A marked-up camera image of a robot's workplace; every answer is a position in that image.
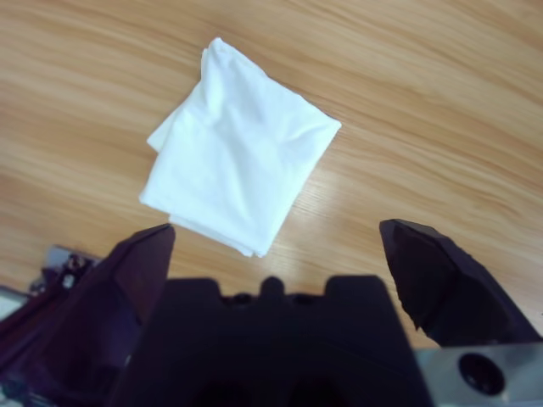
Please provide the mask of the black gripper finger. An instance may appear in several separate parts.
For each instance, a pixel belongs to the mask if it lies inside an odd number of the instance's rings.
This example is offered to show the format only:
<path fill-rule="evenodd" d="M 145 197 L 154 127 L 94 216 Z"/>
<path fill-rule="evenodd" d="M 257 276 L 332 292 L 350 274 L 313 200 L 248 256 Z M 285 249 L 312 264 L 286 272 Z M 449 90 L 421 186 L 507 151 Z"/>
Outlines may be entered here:
<path fill-rule="evenodd" d="M 534 328 L 500 283 L 430 226 L 379 224 L 403 310 L 441 347 L 531 343 Z"/>
<path fill-rule="evenodd" d="M 101 406 L 137 344 L 165 284 L 172 225 L 118 243 L 70 294 L 54 329 L 54 401 Z"/>

